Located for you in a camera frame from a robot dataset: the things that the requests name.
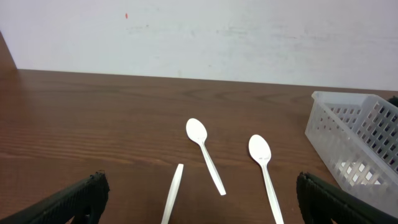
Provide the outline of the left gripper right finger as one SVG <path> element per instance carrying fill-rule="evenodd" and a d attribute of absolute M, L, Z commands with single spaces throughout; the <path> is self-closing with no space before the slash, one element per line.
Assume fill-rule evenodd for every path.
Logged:
<path fill-rule="evenodd" d="M 311 173 L 299 173 L 298 205 L 305 224 L 397 224 L 388 215 Z"/>

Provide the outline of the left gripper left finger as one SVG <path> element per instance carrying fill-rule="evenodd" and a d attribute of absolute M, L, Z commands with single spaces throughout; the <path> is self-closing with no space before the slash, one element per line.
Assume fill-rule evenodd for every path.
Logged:
<path fill-rule="evenodd" d="M 3 218 L 1 223 L 97 224 L 105 210 L 108 194 L 109 184 L 105 173 L 96 172 L 24 210 Z"/>

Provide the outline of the white plastic spoon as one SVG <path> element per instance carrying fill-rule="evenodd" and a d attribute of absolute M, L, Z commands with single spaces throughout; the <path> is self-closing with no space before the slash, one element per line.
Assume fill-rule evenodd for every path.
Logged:
<path fill-rule="evenodd" d="M 167 196 L 165 208 L 164 208 L 164 213 L 162 216 L 162 221 L 161 224 L 168 224 L 170 220 L 170 216 L 172 214 L 172 209 L 174 207 L 175 199 L 178 194 L 178 189 L 180 186 L 180 182 L 182 179 L 182 174 L 183 174 L 183 164 L 178 164 L 176 171 L 174 173 L 172 183 L 170 185 L 169 193 Z"/>
<path fill-rule="evenodd" d="M 259 164 L 262 170 L 267 196 L 271 206 L 272 214 L 276 224 L 284 224 L 279 202 L 267 170 L 267 165 L 271 160 L 271 149 L 267 141 L 260 135 L 255 134 L 249 140 L 250 156 Z"/>
<path fill-rule="evenodd" d="M 211 178 L 213 179 L 213 182 L 218 192 L 220 193 L 220 195 L 226 195 L 226 191 L 222 183 L 222 180 L 220 178 L 220 175 L 205 146 L 205 141 L 208 135 L 205 126 L 199 120 L 195 118 L 190 118 L 186 123 L 186 132 L 188 138 L 199 145 L 206 166 L 210 172 Z"/>

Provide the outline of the clear plastic basket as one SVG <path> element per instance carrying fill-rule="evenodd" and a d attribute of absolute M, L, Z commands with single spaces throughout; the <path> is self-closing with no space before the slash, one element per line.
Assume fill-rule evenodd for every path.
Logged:
<path fill-rule="evenodd" d="M 305 134 L 338 185 L 397 216 L 397 107 L 380 96 L 316 91 Z"/>

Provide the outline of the white plastic spoon tilted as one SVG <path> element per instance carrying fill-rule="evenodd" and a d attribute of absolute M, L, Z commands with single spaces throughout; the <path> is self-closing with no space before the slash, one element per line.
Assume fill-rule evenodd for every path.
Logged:
<path fill-rule="evenodd" d="M 172 214 L 172 209 L 174 207 L 175 199 L 178 194 L 178 189 L 180 186 L 180 182 L 182 179 L 182 174 L 183 174 L 183 164 L 178 164 L 176 171 L 174 173 L 172 183 L 170 185 L 169 193 L 167 196 L 165 208 L 164 208 L 164 213 L 162 216 L 162 221 L 161 224 L 168 224 L 170 220 L 170 216 Z"/>

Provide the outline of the black plastic basket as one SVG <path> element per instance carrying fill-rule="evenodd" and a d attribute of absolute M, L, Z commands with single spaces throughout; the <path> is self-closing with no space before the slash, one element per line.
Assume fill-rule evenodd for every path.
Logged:
<path fill-rule="evenodd" d="M 391 103 L 392 105 L 398 107 L 398 97 L 393 96 L 392 98 L 388 99 L 388 102 Z"/>

